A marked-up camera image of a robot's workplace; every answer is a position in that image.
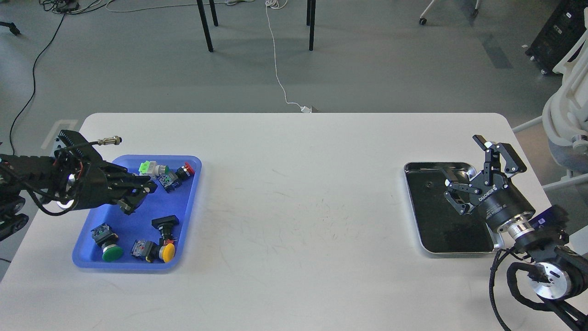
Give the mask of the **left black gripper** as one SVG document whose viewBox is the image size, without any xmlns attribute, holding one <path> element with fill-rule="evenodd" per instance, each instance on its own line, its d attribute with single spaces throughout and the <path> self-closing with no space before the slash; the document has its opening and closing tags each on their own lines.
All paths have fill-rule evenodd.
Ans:
<svg viewBox="0 0 588 331">
<path fill-rule="evenodd" d="M 135 212 L 158 185 L 149 175 L 128 172 L 116 164 L 82 163 L 82 176 L 72 210 L 94 209 L 102 205 L 119 205 L 126 215 Z"/>
</svg>

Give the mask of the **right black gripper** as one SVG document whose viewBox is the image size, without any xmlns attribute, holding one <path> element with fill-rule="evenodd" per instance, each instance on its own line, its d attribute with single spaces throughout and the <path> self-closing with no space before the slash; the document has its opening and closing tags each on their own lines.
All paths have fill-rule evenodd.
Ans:
<svg viewBox="0 0 588 331">
<path fill-rule="evenodd" d="M 531 218 L 536 210 L 508 178 L 527 171 L 521 157 L 510 144 L 487 141 L 481 135 L 472 138 L 485 152 L 483 169 L 471 179 L 471 186 L 458 182 L 449 168 L 441 168 L 447 179 L 445 199 L 460 215 L 469 215 L 473 210 L 495 233 L 512 218 Z M 483 175 L 490 176 L 492 172 L 496 172 L 492 175 L 492 183 L 485 184 Z M 470 203 L 464 201 L 459 192 L 470 194 Z"/>
</svg>

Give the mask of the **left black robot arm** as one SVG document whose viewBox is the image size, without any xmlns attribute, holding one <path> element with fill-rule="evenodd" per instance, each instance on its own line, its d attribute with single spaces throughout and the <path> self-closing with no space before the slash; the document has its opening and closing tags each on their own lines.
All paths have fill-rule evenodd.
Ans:
<svg viewBox="0 0 588 331">
<path fill-rule="evenodd" d="M 29 217 L 21 212 L 26 191 L 40 210 L 51 201 L 65 212 L 118 205 L 132 214 L 157 185 L 147 175 L 105 161 L 95 145 L 119 145 L 118 136 L 87 141 L 79 132 L 61 130 L 51 156 L 1 155 L 1 239 L 21 230 Z"/>
</svg>

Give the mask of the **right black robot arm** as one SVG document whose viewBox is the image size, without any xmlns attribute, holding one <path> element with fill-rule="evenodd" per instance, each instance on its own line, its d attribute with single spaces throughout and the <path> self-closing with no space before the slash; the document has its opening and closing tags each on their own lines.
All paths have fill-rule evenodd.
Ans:
<svg viewBox="0 0 588 331">
<path fill-rule="evenodd" d="M 516 262 L 506 276 L 514 299 L 533 310 L 553 312 L 573 331 L 585 331 L 587 315 L 567 302 L 588 285 L 586 258 L 568 247 L 567 212 L 553 205 L 536 215 L 512 183 L 512 176 L 527 170 L 512 145 L 487 141 L 481 135 L 473 140 L 485 153 L 483 169 L 467 183 L 443 170 L 444 196 L 460 215 L 474 212 L 492 232 L 508 233 L 514 239 L 511 248 L 498 250 L 491 266 L 489 297 L 498 322 L 508 330 L 494 300 L 494 279 L 501 262 L 511 255 Z"/>
</svg>

